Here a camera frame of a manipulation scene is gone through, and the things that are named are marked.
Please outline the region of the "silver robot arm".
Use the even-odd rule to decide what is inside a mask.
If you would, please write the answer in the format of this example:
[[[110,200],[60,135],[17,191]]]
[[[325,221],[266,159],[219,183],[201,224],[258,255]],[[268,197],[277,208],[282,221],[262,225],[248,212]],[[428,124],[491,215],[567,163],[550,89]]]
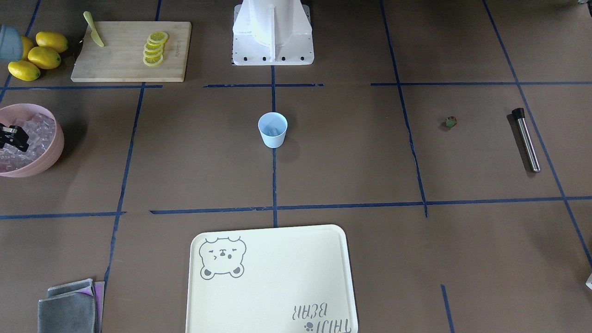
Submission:
[[[23,55],[23,42],[19,32],[9,25],[1,25],[0,31],[0,58],[2,61],[19,61]],[[27,152],[29,148],[28,135],[20,126],[0,125],[0,148],[6,145],[13,146],[21,152]]]

